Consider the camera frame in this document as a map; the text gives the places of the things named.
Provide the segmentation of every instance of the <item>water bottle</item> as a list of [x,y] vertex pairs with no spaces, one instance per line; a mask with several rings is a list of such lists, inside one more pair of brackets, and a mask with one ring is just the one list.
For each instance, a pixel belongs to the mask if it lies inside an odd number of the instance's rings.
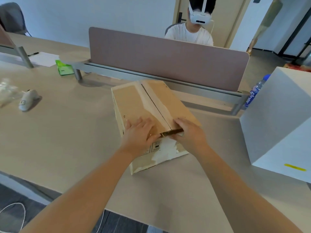
[[255,96],[257,95],[257,93],[260,91],[260,89],[262,88],[262,86],[265,84],[265,82],[268,80],[268,78],[270,77],[271,74],[267,74],[266,76],[263,77],[262,80],[260,80],[256,86],[253,87],[253,89],[250,91],[251,95],[249,96],[249,98],[247,99],[246,103],[245,103],[245,107],[248,107],[249,104],[253,101],[253,99],[255,98]]

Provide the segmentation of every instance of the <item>left hand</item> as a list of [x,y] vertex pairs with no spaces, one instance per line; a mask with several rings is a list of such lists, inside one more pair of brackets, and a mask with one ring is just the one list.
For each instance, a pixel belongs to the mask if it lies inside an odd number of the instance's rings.
[[160,134],[149,135],[154,125],[155,123],[150,118],[142,119],[140,117],[133,125],[127,120],[119,150],[130,153],[133,159],[144,154],[148,147],[161,137]]

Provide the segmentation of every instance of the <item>white handheld device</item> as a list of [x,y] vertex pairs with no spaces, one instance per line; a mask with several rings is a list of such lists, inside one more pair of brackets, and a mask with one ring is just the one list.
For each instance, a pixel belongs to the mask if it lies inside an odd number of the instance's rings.
[[24,93],[20,104],[19,104],[19,109],[21,111],[27,111],[30,109],[32,106],[34,100],[39,99],[40,96],[38,95],[36,90],[28,90],[27,92]]
[[191,4],[189,2],[189,14],[190,14],[190,21],[194,24],[208,24],[212,16],[209,13],[205,13],[207,0],[203,1],[202,11],[193,11]]

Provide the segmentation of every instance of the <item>desk surface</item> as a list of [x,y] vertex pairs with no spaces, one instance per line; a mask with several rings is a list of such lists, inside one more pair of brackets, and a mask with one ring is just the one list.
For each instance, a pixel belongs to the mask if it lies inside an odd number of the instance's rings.
[[[10,36],[28,53],[88,51]],[[84,84],[78,84],[73,75],[59,76],[56,66],[27,69],[2,56],[0,77],[10,78],[24,91],[36,89],[43,97],[26,113],[18,110],[18,101],[0,109],[0,171],[64,192],[118,148],[120,135],[110,89],[124,81],[89,74]],[[309,231],[311,191],[307,184],[251,166],[238,117],[191,111],[202,123],[212,148],[243,180],[302,231]],[[208,178],[192,155],[133,176],[127,169],[106,208],[169,232],[232,232]]]

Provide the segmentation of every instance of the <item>person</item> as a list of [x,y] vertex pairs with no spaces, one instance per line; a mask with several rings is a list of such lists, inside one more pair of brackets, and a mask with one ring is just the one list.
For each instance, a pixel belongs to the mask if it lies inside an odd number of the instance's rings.
[[[196,157],[210,180],[232,228],[243,226],[245,232],[296,233],[299,228],[254,190],[249,188],[208,145],[203,130],[184,119],[175,119],[184,135],[172,135]],[[126,122],[120,148],[80,182],[44,208],[21,233],[86,233],[91,232],[101,216],[119,179],[128,165],[142,155],[160,135],[148,136],[154,122],[139,118]]]
[[252,54],[253,47],[256,45],[258,38],[260,38],[263,35],[263,33],[271,26],[271,24],[273,23],[274,19],[276,18],[282,7],[283,3],[281,2],[281,0],[272,1],[265,17],[263,18],[257,32],[255,33],[254,38],[251,41],[251,44],[247,49],[247,53],[249,55]]
[[[189,0],[193,11],[202,11],[204,0]],[[212,14],[215,8],[216,0],[207,0],[205,13]],[[171,26],[165,35],[166,39],[179,40],[189,43],[197,43],[202,45],[213,46],[213,38],[211,34],[200,24],[194,24],[190,21],[189,8],[187,9],[186,23]]]

